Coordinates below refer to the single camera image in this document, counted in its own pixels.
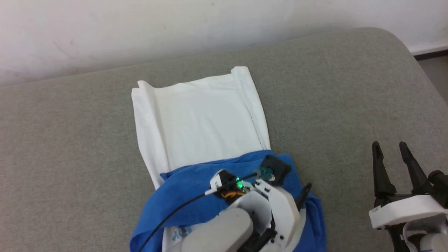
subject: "white wall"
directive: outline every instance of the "white wall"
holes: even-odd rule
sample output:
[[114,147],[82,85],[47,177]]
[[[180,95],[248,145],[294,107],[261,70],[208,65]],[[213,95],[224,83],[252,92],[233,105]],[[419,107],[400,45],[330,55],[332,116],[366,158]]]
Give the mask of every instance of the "white wall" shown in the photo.
[[360,26],[448,48],[447,0],[2,0],[0,84]]

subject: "black baseboard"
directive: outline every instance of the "black baseboard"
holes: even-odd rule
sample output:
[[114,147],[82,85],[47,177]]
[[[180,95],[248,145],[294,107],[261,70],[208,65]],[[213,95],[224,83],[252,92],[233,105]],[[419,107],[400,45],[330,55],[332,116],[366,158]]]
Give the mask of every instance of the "black baseboard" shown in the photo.
[[448,55],[448,50],[443,50],[443,51],[438,51],[438,52],[430,52],[430,53],[415,55],[414,58],[416,61],[422,61],[422,60],[427,60],[427,59],[432,59],[432,58],[437,58],[437,57],[442,57],[442,56],[447,56],[447,55]]

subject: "blue cloth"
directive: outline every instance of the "blue cloth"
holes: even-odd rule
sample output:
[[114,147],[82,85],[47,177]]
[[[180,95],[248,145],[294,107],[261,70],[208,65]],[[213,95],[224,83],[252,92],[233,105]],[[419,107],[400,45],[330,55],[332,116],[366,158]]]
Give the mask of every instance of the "blue cloth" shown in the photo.
[[[218,170],[227,169],[236,176],[243,177],[253,173],[253,170],[260,166],[266,155],[275,154],[269,150],[251,152],[233,159],[184,166],[161,174],[165,183],[153,193],[143,207],[140,220],[129,244],[130,250],[138,251],[154,228],[176,207],[208,190],[210,179]],[[294,198],[298,197],[302,186],[291,157],[288,154],[280,154],[277,155],[277,158],[292,167],[292,171],[284,180],[283,188]],[[324,252],[327,249],[327,239],[320,201],[310,193],[305,206],[305,227],[294,251]],[[162,228],[146,244],[144,251],[162,251],[163,228],[204,223],[214,218],[226,207],[224,201],[214,195],[205,196],[192,202],[162,225]]]

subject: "black cable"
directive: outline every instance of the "black cable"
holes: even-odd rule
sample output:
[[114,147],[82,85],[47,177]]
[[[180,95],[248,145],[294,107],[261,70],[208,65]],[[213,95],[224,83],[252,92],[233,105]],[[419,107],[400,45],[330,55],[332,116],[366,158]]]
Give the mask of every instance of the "black cable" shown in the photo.
[[[239,180],[235,180],[235,181],[226,183],[226,184],[224,184],[224,185],[222,185],[222,186],[220,186],[220,187],[217,187],[217,188],[216,188],[216,191],[220,191],[221,189],[225,189],[225,188],[228,187],[228,186],[234,185],[234,184],[240,182],[241,180],[245,180],[245,179],[248,179],[248,178],[251,178],[251,177],[255,177],[255,176],[257,176],[257,173],[252,173],[252,174],[250,174],[250,175],[244,176],[244,177],[240,178]],[[171,216],[173,216],[177,211],[179,211],[181,208],[185,207],[186,205],[190,204],[191,202],[193,202],[193,201],[195,201],[195,200],[197,200],[197,199],[200,199],[200,198],[202,198],[202,197],[204,197],[204,196],[209,195],[209,194],[207,194],[207,192],[209,192],[209,191],[206,191],[206,192],[204,192],[204,193],[202,193],[202,194],[200,194],[200,195],[198,195],[198,196],[196,196],[196,197],[190,199],[189,201],[186,201],[185,203],[183,203],[182,205],[180,205],[180,206],[178,206],[176,209],[174,209],[169,215],[167,215],[167,216],[165,217],[165,219],[163,219],[163,220],[157,225],[157,227],[155,227],[155,229],[151,232],[151,234],[148,236],[148,238],[146,238],[145,242],[144,242],[144,243],[142,244],[142,246],[138,249],[138,252],[141,252],[141,251],[143,250],[143,248],[145,247],[145,245],[149,242],[149,239],[151,239],[151,237],[156,233],[156,231],[159,230],[159,228],[160,228],[160,227],[161,227],[161,226],[162,226],[162,225],[163,225],[163,224],[164,224],[164,223],[165,223]]]
[[310,193],[312,186],[313,186],[313,184],[311,184],[311,183],[306,184],[306,186],[300,192],[300,195],[294,200],[296,202],[296,206],[299,211],[300,211],[300,209],[302,209],[303,203],[305,202],[306,198],[308,197],[308,194]]

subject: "gray floor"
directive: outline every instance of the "gray floor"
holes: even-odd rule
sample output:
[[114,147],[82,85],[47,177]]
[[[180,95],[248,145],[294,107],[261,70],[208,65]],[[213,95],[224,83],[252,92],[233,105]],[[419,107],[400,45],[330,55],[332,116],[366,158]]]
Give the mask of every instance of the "gray floor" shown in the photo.
[[448,56],[419,61],[418,63],[448,104]]

